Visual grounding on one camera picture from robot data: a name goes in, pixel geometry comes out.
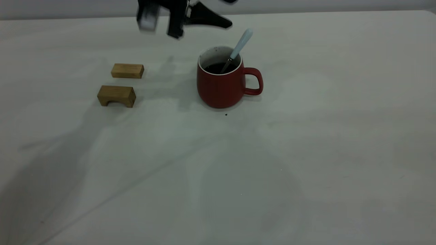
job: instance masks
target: white table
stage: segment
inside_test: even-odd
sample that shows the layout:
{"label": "white table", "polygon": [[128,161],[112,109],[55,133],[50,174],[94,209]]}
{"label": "white table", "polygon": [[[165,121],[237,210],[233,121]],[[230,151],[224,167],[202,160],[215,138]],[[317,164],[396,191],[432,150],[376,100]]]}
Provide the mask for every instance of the white table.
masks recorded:
{"label": "white table", "polygon": [[[1,21],[0,244],[435,244],[436,16],[229,18],[181,41],[164,17]],[[197,57],[247,27],[264,91],[211,109]]]}

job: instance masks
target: bridge-shaped wooden block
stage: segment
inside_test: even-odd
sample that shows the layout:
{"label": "bridge-shaped wooden block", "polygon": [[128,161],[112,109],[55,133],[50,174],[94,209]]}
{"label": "bridge-shaped wooden block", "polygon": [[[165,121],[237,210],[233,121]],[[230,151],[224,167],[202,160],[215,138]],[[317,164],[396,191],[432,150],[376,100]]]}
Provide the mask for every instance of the bridge-shaped wooden block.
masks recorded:
{"label": "bridge-shaped wooden block", "polygon": [[132,87],[103,85],[100,88],[97,98],[102,106],[107,106],[109,102],[120,102],[132,108],[136,100],[136,95]]}

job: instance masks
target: coffee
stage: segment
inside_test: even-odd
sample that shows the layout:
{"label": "coffee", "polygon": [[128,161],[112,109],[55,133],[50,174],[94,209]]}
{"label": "coffee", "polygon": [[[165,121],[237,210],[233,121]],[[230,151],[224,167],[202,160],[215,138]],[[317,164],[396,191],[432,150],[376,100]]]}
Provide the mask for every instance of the coffee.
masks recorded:
{"label": "coffee", "polygon": [[[212,74],[221,74],[221,70],[223,69],[224,65],[225,65],[225,62],[213,64],[213,65],[206,67],[204,70],[209,72],[209,73],[212,73]],[[224,72],[222,72],[222,74],[229,73],[229,72],[235,70],[236,68],[237,68],[236,65],[229,64],[227,69]]]}

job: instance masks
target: metal spoon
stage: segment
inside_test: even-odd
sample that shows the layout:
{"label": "metal spoon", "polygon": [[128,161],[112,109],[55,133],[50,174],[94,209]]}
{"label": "metal spoon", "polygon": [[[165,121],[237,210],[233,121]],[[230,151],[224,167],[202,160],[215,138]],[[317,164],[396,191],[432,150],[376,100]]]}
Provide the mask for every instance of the metal spoon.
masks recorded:
{"label": "metal spoon", "polygon": [[253,35],[253,29],[248,28],[247,30],[245,30],[244,34],[242,35],[235,49],[233,49],[232,54],[230,54],[230,58],[227,60],[224,67],[222,68],[220,74],[223,74],[224,71],[227,69],[227,67],[231,64],[232,60],[235,59],[236,56],[238,56],[239,52],[245,46],[248,40],[250,40],[252,35]]}

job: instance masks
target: wooden block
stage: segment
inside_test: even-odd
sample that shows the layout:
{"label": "wooden block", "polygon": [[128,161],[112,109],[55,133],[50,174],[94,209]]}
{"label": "wooden block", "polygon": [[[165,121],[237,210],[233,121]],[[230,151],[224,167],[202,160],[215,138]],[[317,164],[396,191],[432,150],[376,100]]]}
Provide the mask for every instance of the wooden block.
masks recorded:
{"label": "wooden block", "polygon": [[143,65],[115,64],[111,74],[113,78],[141,78],[144,73]]}
{"label": "wooden block", "polygon": [[102,106],[107,106],[109,102],[120,102],[132,108],[135,103],[136,95],[132,87],[103,85],[100,88],[97,98]]}

